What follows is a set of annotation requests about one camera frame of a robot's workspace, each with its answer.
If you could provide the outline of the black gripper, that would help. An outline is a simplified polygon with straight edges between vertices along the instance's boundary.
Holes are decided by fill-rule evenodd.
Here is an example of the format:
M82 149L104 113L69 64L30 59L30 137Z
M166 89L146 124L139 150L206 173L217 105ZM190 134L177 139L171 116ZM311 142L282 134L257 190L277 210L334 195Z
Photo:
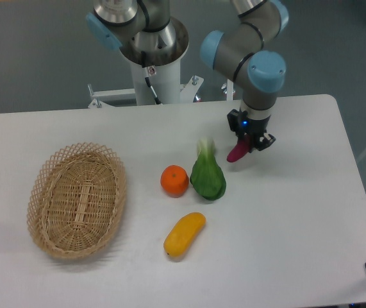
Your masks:
M229 128L235 133L237 139L242 139L245 134L253 136L251 151L263 151L276 141L275 136L267 133L270 116L265 119L251 119L246 111L239 113L238 110L232 109L227 114L227 119Z

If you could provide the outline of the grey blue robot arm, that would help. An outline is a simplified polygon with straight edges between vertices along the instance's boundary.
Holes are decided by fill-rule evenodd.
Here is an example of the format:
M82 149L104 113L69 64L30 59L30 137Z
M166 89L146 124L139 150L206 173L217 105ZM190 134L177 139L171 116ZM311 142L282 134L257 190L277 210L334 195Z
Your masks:
M275 138L267 132L286 65L266 43L287 26L280 1L233 1L240 24L232 33L210 32L201 60L243 91L240 107L228 114L241 154L264 150ZM120 51L134 70L139 105L180 101L180 60L188 49L185 26L171 15L168 1L95 1L86 16L93 36L107 49Z

